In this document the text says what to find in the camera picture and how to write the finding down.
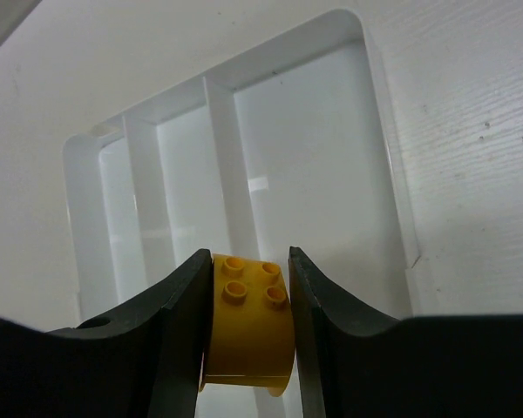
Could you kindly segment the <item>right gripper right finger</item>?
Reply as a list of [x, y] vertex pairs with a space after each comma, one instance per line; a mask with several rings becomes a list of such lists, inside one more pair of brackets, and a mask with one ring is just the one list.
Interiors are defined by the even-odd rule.
[[398, 320], [289, 251], [307, 417], [523, 417], [523, 314]]

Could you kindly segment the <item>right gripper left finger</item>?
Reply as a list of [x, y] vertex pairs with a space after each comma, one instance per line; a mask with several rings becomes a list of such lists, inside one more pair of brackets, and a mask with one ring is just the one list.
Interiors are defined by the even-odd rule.
[[191, 417], [213, 292], [200, 249], [165, 279], [75, 328], [0, 318], [0, 417]]

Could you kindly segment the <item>yellow round printed lego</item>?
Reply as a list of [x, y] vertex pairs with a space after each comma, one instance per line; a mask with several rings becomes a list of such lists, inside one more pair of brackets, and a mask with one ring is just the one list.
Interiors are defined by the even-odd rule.
[[277, 397], [295, 358], [293, 314], [279, 265], [213, 256], [213, 315], [200, 387], [266, 388]]

